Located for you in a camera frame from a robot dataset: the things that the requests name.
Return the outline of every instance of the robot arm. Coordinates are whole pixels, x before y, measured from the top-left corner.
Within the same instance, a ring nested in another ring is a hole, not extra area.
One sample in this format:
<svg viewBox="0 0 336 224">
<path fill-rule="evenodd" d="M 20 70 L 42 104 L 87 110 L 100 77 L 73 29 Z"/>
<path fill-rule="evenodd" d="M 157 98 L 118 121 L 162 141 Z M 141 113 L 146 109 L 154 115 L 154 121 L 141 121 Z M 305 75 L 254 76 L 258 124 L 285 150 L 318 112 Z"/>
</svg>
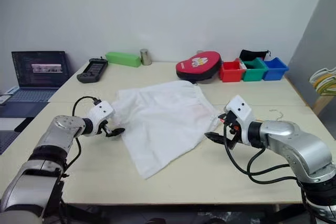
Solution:
<svg viewBox="0 0 336 224">
<path fill-rule="evenodd" d="M 87 118 L 59 115 L 53 119 L 28 161 L 5 190 L 0 206 L 0 223 L 42 223 L 42 217 L 58 208 L 73 139 L 81 135 L 118 135 L 124 129 L 109 130 L 107 119 L 113 107 L 98 99 Z"/>
<path fill-rule="evenodd" d="M 326 223 L 334 223 L 331 221 L 336 220 L 336 167 L 324 142 L 303 132 L 292 122 L 257 122 L 252 109 L 240 96 L 228 103 L 225 114 L 219 118 L 235 134 L 232 141 L 227 143 L 230 149 L 236 143 L 243 143 L 267 148 L 284 157 L 316 217 Z M 209 132 L 206 136 L 216 143 L 224 144 L 223 136 L 217 133 Z"/>
</svg>

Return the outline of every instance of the green bin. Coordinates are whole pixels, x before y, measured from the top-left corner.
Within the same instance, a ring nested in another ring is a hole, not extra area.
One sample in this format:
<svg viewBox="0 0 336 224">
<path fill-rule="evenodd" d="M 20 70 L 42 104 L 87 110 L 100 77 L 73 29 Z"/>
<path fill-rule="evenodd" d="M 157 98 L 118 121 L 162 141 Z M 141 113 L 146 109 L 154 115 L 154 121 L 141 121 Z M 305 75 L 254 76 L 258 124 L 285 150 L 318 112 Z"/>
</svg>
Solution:
<svg viewBox="0 0 336 224">
<path fill-rule="evenodd" d="M 243 81 L 261 81 L 268 68 L 264 61 L 260 58 L 255 58 L 252 61 L 243 61 L 246 72 L 243 76 Z"/>
</svg>

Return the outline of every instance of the red case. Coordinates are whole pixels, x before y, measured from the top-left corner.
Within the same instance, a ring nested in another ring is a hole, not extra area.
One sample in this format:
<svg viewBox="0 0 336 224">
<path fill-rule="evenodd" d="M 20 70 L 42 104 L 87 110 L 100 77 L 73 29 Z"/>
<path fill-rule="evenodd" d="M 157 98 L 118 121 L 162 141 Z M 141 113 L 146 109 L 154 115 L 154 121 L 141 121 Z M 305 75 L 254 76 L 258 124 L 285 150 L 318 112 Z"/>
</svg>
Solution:
<svg viewBox="0 0 336 224">
<path fill-rule="evenodd" d="M 177 76 L 192 83 L 210 79 L 222 65 L 221 55 L 214 51 L 196 54 L 176 64 Z"/>
</svg>

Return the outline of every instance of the green container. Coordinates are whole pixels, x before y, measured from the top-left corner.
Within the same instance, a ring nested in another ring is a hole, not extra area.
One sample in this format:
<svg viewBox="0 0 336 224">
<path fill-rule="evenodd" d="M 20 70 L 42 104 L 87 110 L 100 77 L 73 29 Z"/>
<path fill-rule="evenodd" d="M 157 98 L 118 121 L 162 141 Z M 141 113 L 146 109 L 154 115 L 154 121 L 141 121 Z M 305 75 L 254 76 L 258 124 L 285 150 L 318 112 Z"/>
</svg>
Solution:
<svg viewBox="0 0 336 224">
<path fill-rule="evenodd" d="M 268 68 L 263 60 L 255 58 L 253 61 L 243 61 L 246 72 L 243 81 L 261 81 Z"/>
<path fill-rule="evenodd" d="M 125 54 L 123 52 L 108 52 L 105 56 L 109 63 L 135 68 L 141 65 L 140 57 L 137 55 Z"/>
</svg>

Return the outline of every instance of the blue bin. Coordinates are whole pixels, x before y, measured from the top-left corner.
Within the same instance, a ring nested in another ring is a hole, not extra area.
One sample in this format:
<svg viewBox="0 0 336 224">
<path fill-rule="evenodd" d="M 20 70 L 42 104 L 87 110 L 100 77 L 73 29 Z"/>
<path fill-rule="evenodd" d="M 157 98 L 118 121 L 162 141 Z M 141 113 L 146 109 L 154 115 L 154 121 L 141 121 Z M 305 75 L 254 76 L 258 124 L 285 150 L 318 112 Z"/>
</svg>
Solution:
<svg viewBox="0 0 336 224">
<path fill-rule="evenodd" d="M 289 68 L 278 57 L 270 61 L 264 61 L 264 63 L 268 67 L 268 71 L 263 77 L 265 81 L 281 80 L 285 72 L 289 70 Z"/>
</svg>

